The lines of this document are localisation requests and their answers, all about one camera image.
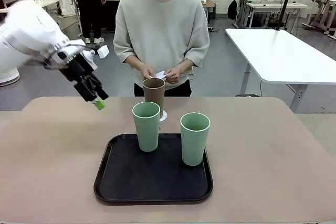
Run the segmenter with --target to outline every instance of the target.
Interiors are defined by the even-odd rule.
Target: table leg
[[[294,21],[294,24],[293,24],[293,26],[292,26],[292,30],[290,31],[290,34],[293,34],[293,31],[294,31],[294,28],[295,28],[295,24],[298,24],[299,25],[299,23],[298,23],[298,20],[299,20],[299,12],[296,14],[296,18],[295,18],[295,21]]]
[[[296,93],[294,95],[294,98],[292,100],[292,104],[290,105],[290,109],[295,113],[298,109],[298,106],[303,98],[303,95],[306,92],[308,85],[307,84],[300,84],[298,89],[296,90]]]
[[[234,25],[236,28],[238,28],[238,14],[239,14],[239,11],[240,11],[240,0],[238,1],[236,20],[235,20],[235,22],[233,23],[233,25]]]
[[[312,7],[311,11],[310,11],[309,14],[308,14],[307,23],[306,23],[306,24],[303,23],[303,25],[308,26],[308,25],[310,24],[310,19],[311,19],[311,15],[312,15],[312,13],[313,13],[313,9],[314,9],[314,7],[315,7],[315,3],[316,3],[316,0],[314,0],[314,2],[313,2],[313,7]]]
[[[243,78],[243,82],[242,82],[239,94],[245,94],[250,73],[251,73],[251,65],[248,63],[246,66],[246,70],[244,72],[244,78]]]
[[[334,17],[335,17],[335,13],[336,13],[336,3],[333,4],[332,6],[332,10],[331,10],[331,13],[329,15],[329,19],[328,19],[328,23],[327,23],[327,28],[326,28],[326,31],[324,34],[329,34],[329,29],[331,27],[331,23],[333,22],[334,20]]]
[[[250,25],[248,26],[249,29],[252,28],[252,21],[253,21],[253,16],[254,16],[254,9],[252,9],[252,13],[251,13],[251,19],[250,19]]]
[[[73,1],[73,5],[75,6],[75,13],[76,13],[76,17],[78,19],[78,24],[79,24],[79,29],[80,29],[80,33],[77,35],[78,37],[83,35],[83,30],[82,30],[82,23],[80,22],[80,16],[79,16],[79,12],[78,12],[78,5],[77,5],[77,1],[76,0],[72,0]]]
[[[246,5],[246,12],[244,15],[244,24],[243,24],[243,28],[247,27],[247,21],[248,21],[248,14],[250,13],[250,7],[248,5]]]

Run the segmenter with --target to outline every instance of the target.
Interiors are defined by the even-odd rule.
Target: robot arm
[[[0,26],[0,71],[33,60],[46,69],[58,69],[84,98],[102,109],[108,95],[94,76],[93,56],[104,58],[107,46],[89,49],[82,40],[69,40],[55,21],[33,0],[15,3]]]

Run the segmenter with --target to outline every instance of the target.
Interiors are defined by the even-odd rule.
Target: cable
[[[261,97],[263,97],[263,95],[262,95],[262,94],[263,94],[263,93],[262,93],[263,91],[262,91],[262,89],[261,89],[261,83],[262,83],[262,81],[260,81],[260,95],[261,95]]]

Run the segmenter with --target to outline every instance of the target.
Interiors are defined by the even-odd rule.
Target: sneaker
[[[99,39],[95,38],[93,43],[99,44],[99,43],[103,43],[104,41],[105,41],[104,38],[100,37]]]

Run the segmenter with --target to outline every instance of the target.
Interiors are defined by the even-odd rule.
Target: green object
[[[199,165],[203,159],[210,119],[200,113],[185,114],[181,118],[182,160],[190,166]]]
[[[154,102],[141,102],[132,112],[139,147],[144,152],[152,152],[159,143],[160,107]]]
[[[98,110],[102,110],[105,108],[105,103],[103,103],[100,99],[95,103],[95,106],[97,107]]]

